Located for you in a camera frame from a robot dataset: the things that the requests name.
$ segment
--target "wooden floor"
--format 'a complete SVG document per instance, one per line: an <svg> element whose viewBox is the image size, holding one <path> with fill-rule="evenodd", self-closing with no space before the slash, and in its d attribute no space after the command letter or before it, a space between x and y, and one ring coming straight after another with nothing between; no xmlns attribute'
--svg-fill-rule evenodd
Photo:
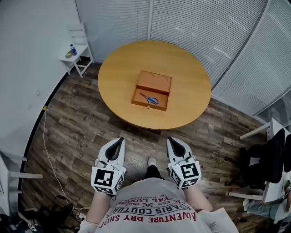
<svg viewBox="0 0 291 233"><path fill-rule="evenodd" d="M166 138L177 137L191 147L201 164L200 188L215 209L224 207L232 219L246 216L242 199L226 197L226 192L239 190L239 184L225 187L238 172L238 168L224 161L224 156L239 160L239 148L264 143L260 134L248 140L239 136L257 128L260 123L241 112L211 99L205 112L191 124L168 131L151 131L134 127L115 116L102 101L98 92L97 75L100 66L92 64L83 79L72 72L64 81L36 130L28 154L25 172L42 173L42 180L23 180L21 202L25 208L51 204L54 197L62 195L55 180L47 154L70 202L76 207L89 206L93 196L90 186L91 167L99 149L108 141L126 139L125 166L128 171L124 186L143 178L149 156L157 159L164 178L169 179L167 168ZM257 216L249 221L262 222ZM67 225L77 225L73 217ZM242 233L255 232L255 223L238 223Z"/></svg>

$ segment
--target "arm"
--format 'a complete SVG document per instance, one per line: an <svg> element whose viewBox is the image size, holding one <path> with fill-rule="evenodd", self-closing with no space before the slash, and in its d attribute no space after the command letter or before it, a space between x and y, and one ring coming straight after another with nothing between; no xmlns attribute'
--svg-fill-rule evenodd
<svg viewBox="0 0 291 233"><path fill-rule="evenodd" d="M95 192L86 221L99 224L110 208L111 197L102 192Z"/></svg>
<svg viewBox="0 0 291 233"><path fill-rule="evenodd" d="M183 189L183 191L186 196L186 201L196 212L201 210L211 211L213 209L212 205L197 185L190 186L188 189Z"/></svg>
<svg viewBox="0 0 291 233"><path fill-rule="evenodd" d="M287 196L287 206L286 206L286 211L289 212L290 210L290 205L291 205L291 192L288 192L288 196Z"/></svg>

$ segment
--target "wooden box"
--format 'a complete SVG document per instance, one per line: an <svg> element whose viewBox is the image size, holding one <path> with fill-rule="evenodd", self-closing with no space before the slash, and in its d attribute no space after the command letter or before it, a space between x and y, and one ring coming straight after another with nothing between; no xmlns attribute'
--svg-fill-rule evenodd
<svg viewBox="0 0 291 233"><path fill-rule="evenodd" d="M172 77L141 71L131 102L147 108L166 111L171 90L171 81ZM157 98L159 103L157 105L148 103L142 94L147 97Z"/></svg>

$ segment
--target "round wooden table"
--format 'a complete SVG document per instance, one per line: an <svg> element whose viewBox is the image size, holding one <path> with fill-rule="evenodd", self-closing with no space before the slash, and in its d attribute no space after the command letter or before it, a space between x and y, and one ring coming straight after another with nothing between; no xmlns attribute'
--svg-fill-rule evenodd
<svg viewBox="0 0 291 233"><path fill-rule="evenodd" d="M166 111L131 103L140 71L172 77ZM102 64L98 87L105 104L135 126L163 130L186 125L206 109L211 84L202 64L189 52L162 41L120 47Z"/></svg>

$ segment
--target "window blind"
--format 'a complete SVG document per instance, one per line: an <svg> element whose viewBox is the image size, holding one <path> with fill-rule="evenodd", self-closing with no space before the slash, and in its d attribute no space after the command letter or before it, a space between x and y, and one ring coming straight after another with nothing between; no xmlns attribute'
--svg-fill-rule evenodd
<svg viewBox="0 0 291 233"><path fill-rule="evenodd" d="M245 43L265 0L154 0L151 39L189 51L214 86Z"/></svg>
<svg viewBox="0 0 291 233"><path fill-rule="evenodd" d="M272 0L253 38L213 94L253 116L291 86L291 5Z"/></svg>
<svg viewBox="0 0 291 233"><path fill-rule="evenodd" d="M76 0L95 61L147 38L150 0Z"/></svg>

